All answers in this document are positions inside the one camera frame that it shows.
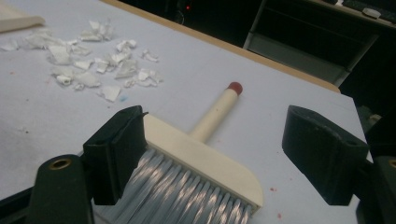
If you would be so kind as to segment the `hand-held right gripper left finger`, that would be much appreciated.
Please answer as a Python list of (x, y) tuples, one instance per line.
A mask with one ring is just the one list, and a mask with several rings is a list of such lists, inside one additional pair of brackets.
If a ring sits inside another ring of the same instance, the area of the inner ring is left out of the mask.
[(124, 108), (83, 144), (84, 162), (92, 169), (92, 197), (97, 205), (114, 205), (146, 152), (141, 105)]

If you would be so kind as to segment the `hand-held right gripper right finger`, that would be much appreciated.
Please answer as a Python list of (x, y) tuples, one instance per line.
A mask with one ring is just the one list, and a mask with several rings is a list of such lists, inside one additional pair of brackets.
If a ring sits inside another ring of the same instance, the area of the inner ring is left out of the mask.
[(363, 141), (319, 113), (291, 105), (282, 148), (327, 204), (349, 204), (368, 154)]

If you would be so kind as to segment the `cream brush with red cap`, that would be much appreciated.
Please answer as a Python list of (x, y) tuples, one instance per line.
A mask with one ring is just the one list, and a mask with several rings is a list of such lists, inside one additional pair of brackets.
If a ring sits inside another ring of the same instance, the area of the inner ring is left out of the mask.
[(258, 178), (206, 144), (242, 91), (231, 83), (190, 133), (145, 116), (148, 151), (119, 202), (94, 207), (97, 223), (248, 224), (263, 205)]

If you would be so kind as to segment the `pile of white paper scraps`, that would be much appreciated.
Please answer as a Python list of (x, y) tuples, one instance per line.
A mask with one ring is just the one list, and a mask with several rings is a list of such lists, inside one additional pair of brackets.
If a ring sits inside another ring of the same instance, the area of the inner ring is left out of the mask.
[(116, 101), (124, 89), (150, 88), (163, 83), (158, 71), (140, 65), (142, 60), (156, 63), (159, 57), (149, 49), (134, 55), (137, 42), (133, 39), (122, 39), (111, 52), (101, 57), (95, 57), (93, 49), (85, 45), (87, 42), (105, 44), (113, 40), (113, 35), (114, 28), (109, 21), (91, 21), (90, 28), (76, 39), (62, 40), (50, 29), (39, 29), (20, 40), (11, 39), (1, 44), (0, 52), (44, 50), (48, 62), (53, 65), (50, 75), (60, 86), (71, 86), (75, 91), (97, 89), (98, 95), (109, 102)]

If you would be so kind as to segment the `cream dustpan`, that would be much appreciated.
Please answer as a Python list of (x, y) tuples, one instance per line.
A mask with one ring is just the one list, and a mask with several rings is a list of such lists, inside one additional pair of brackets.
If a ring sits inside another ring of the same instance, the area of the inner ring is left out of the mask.
[(0, 33), (15, 31), (42, 25), (45, 20), (36, 15), (30, 15), (21, 9), (0, 0)]

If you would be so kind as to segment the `white table mat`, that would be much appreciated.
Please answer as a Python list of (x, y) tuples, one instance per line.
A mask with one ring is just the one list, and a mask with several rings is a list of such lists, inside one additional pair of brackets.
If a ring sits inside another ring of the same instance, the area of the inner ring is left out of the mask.
[(92, 44), (93, 55), (111, 53), (117, 41), (132, 39), (139, 50), (157, 56), (151, 68), (163, 82), (154, 88), (123, 89), (111, 103), (95, 89), (60, 86), (43, 50), (1, 50), (8, 41), (25, 37), (24, 31), (0, 34), (0, 200), (31, 187), (44, 161), (80, 152), (83, 143), (124, 107), (141, 105), (189, 131), (237, 81), (243, 93), (210, 145), (260, 179), (264, 205), (251, 224), (357, 224), (355, 207), (326, 204), (281, 146), (290, 105), (315, 110), (362, 136), (351, 98), (257, 63), (239, 48), (206, 43), (180, 26), (164, 26), (100, 0), (6, 2), (43, 17), (61, 39), (76, 38), (92, 21), (109, 21), (114, 40)]

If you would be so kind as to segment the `small white object on desk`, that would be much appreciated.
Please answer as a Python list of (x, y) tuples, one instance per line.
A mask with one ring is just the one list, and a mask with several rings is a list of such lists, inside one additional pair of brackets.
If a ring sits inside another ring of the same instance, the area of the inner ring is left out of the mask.
[(371, 18), (378, 19), (381, 16), (381, 13), (378, 12), (377, 10), (374, 10), (372, 8), (364, 8), (362, 11), (362, 14)]

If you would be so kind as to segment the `white metal frame desk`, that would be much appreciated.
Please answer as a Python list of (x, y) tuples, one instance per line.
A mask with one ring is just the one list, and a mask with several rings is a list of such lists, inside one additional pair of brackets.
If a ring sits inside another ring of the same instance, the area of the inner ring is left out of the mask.
[(396, 24), (329, 0), (262, 0), (244, 48), (337, 87), (396, 53)]

